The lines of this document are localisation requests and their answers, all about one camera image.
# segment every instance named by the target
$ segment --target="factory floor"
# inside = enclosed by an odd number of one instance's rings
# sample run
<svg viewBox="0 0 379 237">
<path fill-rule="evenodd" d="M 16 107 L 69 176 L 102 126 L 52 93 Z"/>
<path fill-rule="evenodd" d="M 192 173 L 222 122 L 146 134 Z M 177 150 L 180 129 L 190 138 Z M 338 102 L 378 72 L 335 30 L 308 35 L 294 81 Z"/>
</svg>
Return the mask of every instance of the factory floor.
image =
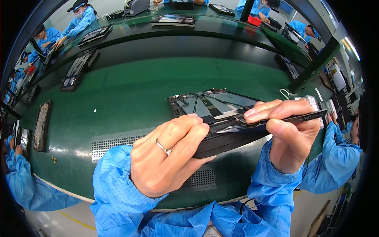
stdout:
<svg viewBox="0 0 379 237">
<path fill-rule="evenodd" d="M 312 194 L 308 191 L 294 191 L 295 209 L 291 215 L 291 236 L 307 236 L 309 227 L 325 203 L 330 200 L 328 214 L 332 212 L 342 188 L 325 194 Z M 25 210 L 30 225 L 41 230 L 44 237 L 92 237 L 97 236 L 95 217 L 89 209 L 90 203 L 82 202 L 76 206 L 52 212 Z"/>
</svg>

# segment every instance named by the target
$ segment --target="ring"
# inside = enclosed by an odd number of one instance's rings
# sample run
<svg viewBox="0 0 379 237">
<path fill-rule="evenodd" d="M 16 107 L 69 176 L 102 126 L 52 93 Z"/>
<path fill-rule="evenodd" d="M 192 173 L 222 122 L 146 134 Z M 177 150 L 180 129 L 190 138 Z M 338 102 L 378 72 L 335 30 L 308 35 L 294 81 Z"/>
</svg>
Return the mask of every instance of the ring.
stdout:
<svg viewBox="0 0 379 237">
<path fill-rule="evenodd" d="M 156 144 L 162 148 L 162 150 L 167 154 L 167 156 L 169 156 L 171 154 L 171 152 L 174 150 L 174 147 L 173 148 L 164 148 L 159 142 L 158 142 L 158 138 L 156 139 Z"/>
</svg>

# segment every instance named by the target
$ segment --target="face mask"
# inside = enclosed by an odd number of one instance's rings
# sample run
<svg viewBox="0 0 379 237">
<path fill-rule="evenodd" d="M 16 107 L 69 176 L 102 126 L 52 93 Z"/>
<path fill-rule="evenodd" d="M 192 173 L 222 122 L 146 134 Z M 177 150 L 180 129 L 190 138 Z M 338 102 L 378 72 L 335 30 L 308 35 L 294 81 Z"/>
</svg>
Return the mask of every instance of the face mask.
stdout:
<svg viewBox="0 0 379 237">
<path fill-rule="evenodd" d="M 76 18 L 81 18 L 83 16 L 83 11 L 79 10 L 78 12 L 74 13 Z"/>
<path fill-rule="evenodd" d="M 264 6 L 265 8 L 270 8 L 270 6 L 267 5 L 266 1 L 263 2 L 263 6 Z"/>
</svg>

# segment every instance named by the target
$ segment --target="perforated metal panel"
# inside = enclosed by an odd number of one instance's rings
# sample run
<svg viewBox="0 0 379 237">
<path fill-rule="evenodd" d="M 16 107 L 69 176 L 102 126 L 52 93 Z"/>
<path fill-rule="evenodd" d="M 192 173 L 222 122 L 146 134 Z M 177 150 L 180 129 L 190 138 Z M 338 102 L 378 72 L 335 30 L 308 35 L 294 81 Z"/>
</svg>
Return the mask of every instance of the perforated metal panel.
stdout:
<svg viewBox="0 0 379 237">
<path fill-rule="evenodd" d="M 196 192 L 215 188 L 217 188 L 215 171 L 203 165 L 175 192 Z"/>
<path fill-rule="evenodd" d="M 155 127 L 151 127 L 92 137 L 92 163 L 97 163 L 106 151 L 112 147 L 120 145 L 133 146 L 137 139 L 146 136 L 154 129 Z"/>
</svg>

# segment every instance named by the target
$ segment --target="tweezers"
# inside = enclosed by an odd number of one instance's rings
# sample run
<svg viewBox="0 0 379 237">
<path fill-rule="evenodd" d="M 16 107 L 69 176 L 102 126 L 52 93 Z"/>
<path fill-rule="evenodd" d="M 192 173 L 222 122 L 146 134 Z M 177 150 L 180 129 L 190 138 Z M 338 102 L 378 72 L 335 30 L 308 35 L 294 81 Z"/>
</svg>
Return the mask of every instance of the tweezers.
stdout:
<svg viewBox="0 0 379 237">
<path fill-rule="evenodd" d="M 293 124 L 298 124 L 300 122 L 305 122 L 309 120 L 313 120 L 316 118 L 321 118 L 325 116 L 327 113 L 327 109 L 319 110 L 313 113 L 308 113 L 305 115 L 296 115 L 296 116 L 291 116 L 285 119 L 282 119 L 282 121 L 285 122 L 291 122 Z M 242 124 L 242 125 L 233 125 L 233 126 L 228 126 L 216 133 L 227 133 L 227 132 L 243 132 L 246 129 L 253 129 L 258 126 L 266 125 L 269 119 L 264 119 L 258 122 L 255 122 L 253 124 Z"/>
</svg>

